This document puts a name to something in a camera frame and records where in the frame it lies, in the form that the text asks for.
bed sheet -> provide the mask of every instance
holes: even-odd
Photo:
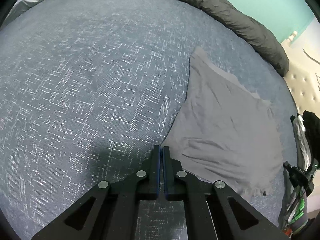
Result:
[[[296,164],[296,109],[283,78],[186,3],[45,0],[0,40],[0,208],[22,240],[98,181],[123,179],[163,142],[186,98],[196,46],[271,101],[283,158]],[[281,170],[273,192],[250,201],[276,225],[286,183]],[[136,238],[186,239],[183,213],[182,203],[142,202]]]

white headboard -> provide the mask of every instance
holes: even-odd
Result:
[[[284,80],[299,114],[307,110],[320,117],[320,54],[307,44],[303,49],[291,48],[291,42],[296,35],[297,32],[293,32],[281,43],[289,58],[289,72]]]

black comforter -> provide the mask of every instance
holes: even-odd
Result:
[[[260,56],[284,76],[289,59],[273,33],[255,19],[238,11],[227,0],[180,0],[201,9],[249,43]]]

teal wall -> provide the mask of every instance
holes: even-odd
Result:
[[[293,31],[298,36],[315,17],[304,0],[228,0],[273,32],[279,42]]]

triangular cutout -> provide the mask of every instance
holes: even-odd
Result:
[[[90,197],[79,209],[68,216],[64,223],[80,231],[83,228],[85,221],[87,220],[87,217],[95,200],[96,198]]]
[[[247,230],[248,228],[253,227],[259,223],[259,220],[256,219],[233,197],[228,197],[228,202],[241,230]]]

